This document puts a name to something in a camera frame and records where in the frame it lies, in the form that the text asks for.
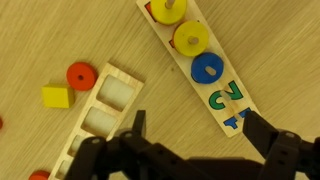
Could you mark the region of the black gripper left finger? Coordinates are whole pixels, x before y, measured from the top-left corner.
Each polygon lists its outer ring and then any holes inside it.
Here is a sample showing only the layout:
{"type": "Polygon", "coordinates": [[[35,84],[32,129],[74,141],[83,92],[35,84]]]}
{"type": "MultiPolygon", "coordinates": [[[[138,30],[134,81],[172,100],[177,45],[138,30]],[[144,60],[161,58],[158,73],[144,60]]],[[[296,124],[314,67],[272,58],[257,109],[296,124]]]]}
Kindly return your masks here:
{"type": "Polygon", "coordinates": [[[213,180],[208,174],[145,136],[146,111],[138,110],[131,129],[107,141],[86,138],[64,180],[109,180],[122,172],[129,180],[213,180]]]}

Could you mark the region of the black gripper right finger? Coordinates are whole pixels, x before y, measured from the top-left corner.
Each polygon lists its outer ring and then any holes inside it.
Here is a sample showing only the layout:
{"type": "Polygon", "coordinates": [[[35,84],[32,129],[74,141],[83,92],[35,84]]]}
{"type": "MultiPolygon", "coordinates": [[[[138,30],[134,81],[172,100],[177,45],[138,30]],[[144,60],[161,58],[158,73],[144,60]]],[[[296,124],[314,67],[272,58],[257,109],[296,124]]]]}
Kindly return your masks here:
{"type": "Polygon", "coordinates": [[[320,137],[305,141],[276,129],[255,111],[245,114],[242,132],[265,159],[258,180],[294,180],[297,172],[320,180],[320,137]]]}

